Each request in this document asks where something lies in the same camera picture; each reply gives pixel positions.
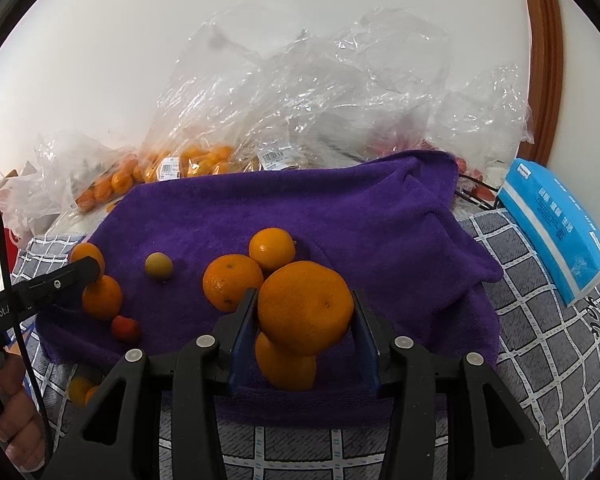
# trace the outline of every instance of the silver screw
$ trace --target silver screw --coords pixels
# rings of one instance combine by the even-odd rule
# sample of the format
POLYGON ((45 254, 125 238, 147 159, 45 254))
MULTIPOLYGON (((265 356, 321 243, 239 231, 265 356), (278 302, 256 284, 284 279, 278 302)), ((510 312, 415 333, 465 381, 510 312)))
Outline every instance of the silver screw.
POLYGON ((209 348, 216 343, 216 338, 212 335, 201 335, 198 339, 196 339, 196 345, 200 348, 209 348))
POLYGON ((395 338, 394 343, 398 348, 411 348, 413 346, 413 339, 401 335, 395 338))
POLYGON ((474 366, 480 366, 484 363, 484 357, 482 357, 478 352, 469 352, 466 355, 466 361, 474 366))
POLYGON ((142 359, 142 350, 139 348, 129 350, 129 352, 125 354, 125 359, 130 363, 135 363, 136 361, 139 361, 140 359, 142 359))

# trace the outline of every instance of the blue tissue pack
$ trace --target blue tissue pack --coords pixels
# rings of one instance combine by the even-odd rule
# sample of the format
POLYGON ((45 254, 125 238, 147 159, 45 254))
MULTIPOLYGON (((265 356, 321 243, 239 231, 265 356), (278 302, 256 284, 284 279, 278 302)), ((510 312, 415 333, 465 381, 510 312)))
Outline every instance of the blue tissue pack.
POLYGON ((516 158, 498 198, 531 241, 567 306, 600 282, 600 229, 547 168, 516 158))

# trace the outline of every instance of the purple cloth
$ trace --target purple cloth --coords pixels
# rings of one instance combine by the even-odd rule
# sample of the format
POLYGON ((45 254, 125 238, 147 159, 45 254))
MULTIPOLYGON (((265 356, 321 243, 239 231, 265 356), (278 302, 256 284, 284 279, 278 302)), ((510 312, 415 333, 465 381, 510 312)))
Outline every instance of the purple cloth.
MULTIPOLYGON (((218 256, 247 253, 257 231, 275 226, 297 241, 298 260, 339 272, 398 334, 432 352, 480 352, 494 364, 498 320, 481 282, 500 266, 449 212, 458 169, 442 152, 405 152, 346 170, 272 171, 139 186, 91 238, 106 274, 122 286, 121 314, 143 328, 149 354, 175 351, 220 317, 202 293, 218 256), (174 276, 149 279, 145 258, 168 254, 174 276)), ((43 310, 36 326, 49 357, 109 368, 127 349, 109 324, 89 318, 80 299, 43 310)), ((350 336, 318 356, 314 389, 271 388, 252 359, 248 380, 218 415, 251 424, 347 427, 386 420, 390 402, 362 384, 350 336)))

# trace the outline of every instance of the white wall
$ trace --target white wall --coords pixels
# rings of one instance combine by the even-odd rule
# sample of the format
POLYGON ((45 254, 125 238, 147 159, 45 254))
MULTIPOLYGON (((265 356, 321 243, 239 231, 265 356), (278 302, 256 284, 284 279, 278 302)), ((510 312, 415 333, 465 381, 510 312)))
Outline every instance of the white wall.
MULTIPOLYGON (((0 170, 31 157, 39 132, 137 143, 188 35, 240 1, 249 0, 39 0, 0 50, 0 170)), ((318 33, 373 7, 411 7, 452 34, 452 84, 498 64, 528 70, 526 0, 258 1, 318 33)))
POLYGON ((560 0, 564 88, 548 167, 600 227, 600 33, 573 0, 560 0))

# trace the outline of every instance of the barcode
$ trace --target barcode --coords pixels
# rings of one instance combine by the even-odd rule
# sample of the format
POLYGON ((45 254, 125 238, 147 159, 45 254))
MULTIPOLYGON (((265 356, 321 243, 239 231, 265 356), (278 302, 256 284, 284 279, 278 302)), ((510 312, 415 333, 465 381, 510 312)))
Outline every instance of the barcode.
POLYGON ((285 158, 285 155, 282 152, 268 152, 262 155, 262 161, 264 163, 267 162, 278 162, 285 158))

